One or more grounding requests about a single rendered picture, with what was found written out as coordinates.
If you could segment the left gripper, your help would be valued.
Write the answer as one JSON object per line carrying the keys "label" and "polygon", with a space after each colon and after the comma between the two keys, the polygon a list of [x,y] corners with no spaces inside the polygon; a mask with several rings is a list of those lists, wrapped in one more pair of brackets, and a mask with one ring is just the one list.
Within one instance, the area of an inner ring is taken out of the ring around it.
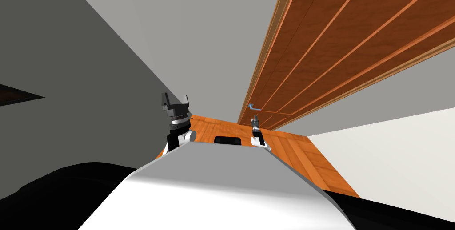
{"label": "left gripper", "polygon": [[168,94],[161,94],[161,105],[164,111],[167,113],[167,117],[178,117],[187,115],[189,113],[189,101],[188,96],[183,97],[183,103],[181,104],[170,104]]}

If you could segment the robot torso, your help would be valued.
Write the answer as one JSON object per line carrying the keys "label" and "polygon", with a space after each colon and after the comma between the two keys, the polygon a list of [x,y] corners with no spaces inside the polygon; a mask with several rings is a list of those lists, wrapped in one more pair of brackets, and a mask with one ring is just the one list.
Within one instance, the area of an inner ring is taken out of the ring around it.
{"label": "robot torso", "polygon": [[262,147],[188,142],[128,175],[79,230],[356,230]]}

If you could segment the brown wooden door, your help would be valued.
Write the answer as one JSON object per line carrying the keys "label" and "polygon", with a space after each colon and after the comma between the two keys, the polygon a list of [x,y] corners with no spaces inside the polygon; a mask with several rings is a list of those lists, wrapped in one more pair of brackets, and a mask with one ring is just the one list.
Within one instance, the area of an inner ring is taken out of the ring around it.
{"label": "brown wooden door", "polygon": [[454,46],[455,0],[277,0],[238,123],[276,130]]}

